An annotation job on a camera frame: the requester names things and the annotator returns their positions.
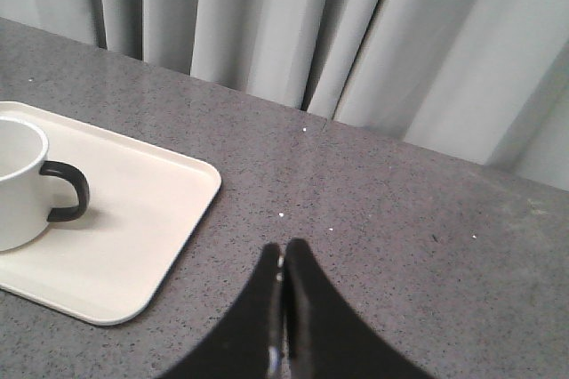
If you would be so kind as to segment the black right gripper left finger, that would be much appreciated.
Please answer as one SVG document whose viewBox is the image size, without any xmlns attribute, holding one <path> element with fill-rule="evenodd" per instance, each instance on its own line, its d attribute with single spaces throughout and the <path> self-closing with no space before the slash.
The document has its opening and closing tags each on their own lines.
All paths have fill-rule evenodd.
<svg viewBox="0 0 569 379">
<path fill-rule="evenodd" d="M 262 248 L 241 293 L 208 335 L 163 378 L 279 378 L 283 348 L 283 261 Z"/>
</svg>

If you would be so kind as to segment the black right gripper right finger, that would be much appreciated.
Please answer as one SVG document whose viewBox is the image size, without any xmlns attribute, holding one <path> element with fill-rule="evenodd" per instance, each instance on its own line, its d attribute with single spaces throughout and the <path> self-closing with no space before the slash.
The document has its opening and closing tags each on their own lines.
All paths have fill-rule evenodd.
<svg viewBox="0 0 569 379">
<path fill-rule="evenodd" d="M 293 378 L 430 378 L 381 339 L 321 269 L 309 243 L 289 242 L 285 312 Z"/>
</svg>

